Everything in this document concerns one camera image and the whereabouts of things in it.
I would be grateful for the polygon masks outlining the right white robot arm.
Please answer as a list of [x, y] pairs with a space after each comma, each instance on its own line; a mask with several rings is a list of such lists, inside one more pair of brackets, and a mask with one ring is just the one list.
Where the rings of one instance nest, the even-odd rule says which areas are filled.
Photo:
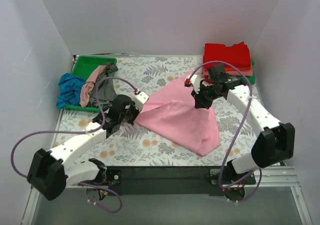
[[283, 123], [271, 115], [253, 96], [249, 79], [226, 72], [227, 62], [214, 60], [208, 70], [210, 85], [192, 72], [184, 80], [191, 87], [191, 95], [196, 109], [209, 109], [215, 99], [225, 98], [242, 114], [241, 124], [247, 122], [256, 135], [256, 141], [249, 153], [236, 159], [223, 160], [220, 172], [215, 176], [217, 184], [229, 188], [240, 183], [255, 170], [263, 169], [293, 157], [295, 128], [291, 123]]

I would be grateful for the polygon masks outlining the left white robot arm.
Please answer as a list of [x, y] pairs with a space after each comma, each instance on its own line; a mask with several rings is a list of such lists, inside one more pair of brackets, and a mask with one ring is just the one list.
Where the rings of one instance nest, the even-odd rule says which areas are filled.
[[117, 132], [123, 123], [133, 124], [149, 96], [138, 92], [133, 97], [117, 95], [80, 133], [48, 151], [39, 149], [33, 156], [27, 181], [47, 200], [56, 199], [66, 187], [83, 181], [101, 182], [107, 167], [91, 158], [71, 168], [75, 160], [96, 144]]

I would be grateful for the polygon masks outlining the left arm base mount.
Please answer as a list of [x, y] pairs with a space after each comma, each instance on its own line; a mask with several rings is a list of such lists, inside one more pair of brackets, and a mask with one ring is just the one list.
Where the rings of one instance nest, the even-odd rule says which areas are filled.
[[103, 201], [108, 195], [112, 193], [107, 191], [121, 183], [120, 171], [108, 171], [105, 166], [103, 167], [85, 167], [78, 175], [78, 183], [89, 184], [97, 192], [98, 201]]

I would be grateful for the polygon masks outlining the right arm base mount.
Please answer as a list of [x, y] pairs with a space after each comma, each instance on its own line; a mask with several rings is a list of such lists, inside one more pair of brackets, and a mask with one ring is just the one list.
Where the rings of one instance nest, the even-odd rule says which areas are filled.
[[[204, 178], [209, 182], [210, 185], [219, 187], [218, 178], [219, 178], [220, 169], [213, 168], [209, 170], [209, 173], [207, 173]], [[231, 177], [230, 174], [228, 174], [226, 171], [223, 171], [221, 182], [224, 187], [229, 186], [233, 183], [232, 186], [228, 188], [222, 189], [223, 197], [228, 202], [240, 202], [245, 199], [246, 191], [245, 187], [248, 185], [255, 185], [256, 184], [256, 178], [254, 174], [251, 174], [244, 178], [241, 181], [238, 181], [235, 183], [235, 181], [239, 180], [243, 176], [245, 176], [248, 172], [237, 174], [234, 178]]]

